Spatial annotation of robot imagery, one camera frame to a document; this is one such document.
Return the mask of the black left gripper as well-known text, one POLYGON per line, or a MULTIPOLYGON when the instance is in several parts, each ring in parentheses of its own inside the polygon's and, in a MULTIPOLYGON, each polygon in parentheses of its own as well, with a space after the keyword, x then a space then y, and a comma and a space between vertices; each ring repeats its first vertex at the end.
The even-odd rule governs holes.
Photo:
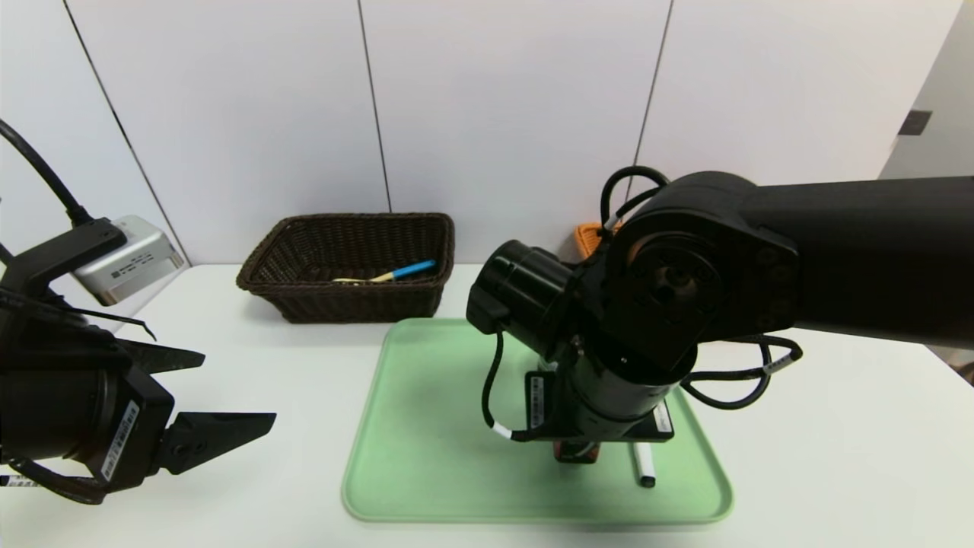
POLYGON ((155 375, 205 354, 117 340, 126 357, 2 360, 2 464, 57 495, 108 495, 180 475, 267 435, 277 413, 178 413, 155 375))

